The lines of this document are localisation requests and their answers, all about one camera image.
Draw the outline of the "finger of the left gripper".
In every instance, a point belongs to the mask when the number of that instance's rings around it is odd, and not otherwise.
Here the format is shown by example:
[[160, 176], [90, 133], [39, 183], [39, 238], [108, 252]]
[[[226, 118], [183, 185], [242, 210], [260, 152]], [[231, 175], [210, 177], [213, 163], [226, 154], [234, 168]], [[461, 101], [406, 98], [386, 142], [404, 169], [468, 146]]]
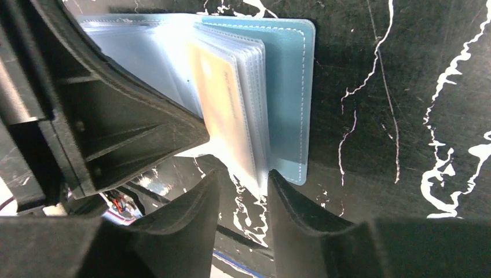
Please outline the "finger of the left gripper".
[[20, 214], [116, 188], [209, 138], [197, 116], [133, 74], [60, 1], [1, 2], [1, 178]]

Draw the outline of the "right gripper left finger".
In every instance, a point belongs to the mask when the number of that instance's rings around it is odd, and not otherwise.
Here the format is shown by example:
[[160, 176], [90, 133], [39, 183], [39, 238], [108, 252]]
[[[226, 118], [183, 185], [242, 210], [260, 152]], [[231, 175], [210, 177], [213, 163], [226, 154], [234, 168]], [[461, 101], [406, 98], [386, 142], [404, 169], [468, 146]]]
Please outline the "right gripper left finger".
[[2, 277], [209, 277], [216, 171], [129, 226], [101, 217], [2, 217]]

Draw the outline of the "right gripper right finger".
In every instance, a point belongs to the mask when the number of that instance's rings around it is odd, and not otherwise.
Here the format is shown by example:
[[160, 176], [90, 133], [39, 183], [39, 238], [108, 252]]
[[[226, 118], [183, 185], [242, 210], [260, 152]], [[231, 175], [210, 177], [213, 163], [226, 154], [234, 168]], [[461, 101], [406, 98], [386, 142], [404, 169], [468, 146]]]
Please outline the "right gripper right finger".
[[277, 277], [489, 277], [490, 223], [328, 212], [276, 170], [268, 205]]

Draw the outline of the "yellow credit card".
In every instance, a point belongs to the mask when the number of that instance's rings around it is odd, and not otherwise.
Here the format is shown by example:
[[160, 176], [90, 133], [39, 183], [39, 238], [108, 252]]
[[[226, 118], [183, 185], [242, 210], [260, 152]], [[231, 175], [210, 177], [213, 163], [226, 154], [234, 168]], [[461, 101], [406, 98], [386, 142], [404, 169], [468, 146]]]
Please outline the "yellow credit card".
[[257, 182], [236, 59], [209, 43], [187, 39], [185, 51], [210, 136], [210, 153], [244, 184]]

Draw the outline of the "blue card holder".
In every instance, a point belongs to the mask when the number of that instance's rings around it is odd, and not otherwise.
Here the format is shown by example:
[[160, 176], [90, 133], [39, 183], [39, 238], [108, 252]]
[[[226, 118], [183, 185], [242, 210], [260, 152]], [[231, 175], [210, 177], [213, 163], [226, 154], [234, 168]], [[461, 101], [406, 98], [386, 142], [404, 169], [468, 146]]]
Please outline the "blue card holder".
[[[187, 39], [216, 46], [236, 59], [257, 182], [241, 185], [255, 197], [268, 193], [268, 172], [297, 185], [306, 181], [315, 26], [305, 19], [198, 14], [101, 14], [78, 23], [125, 70], [203, 119], [192, 78]], [[183, 152], [212, 155], [209, 140]]]

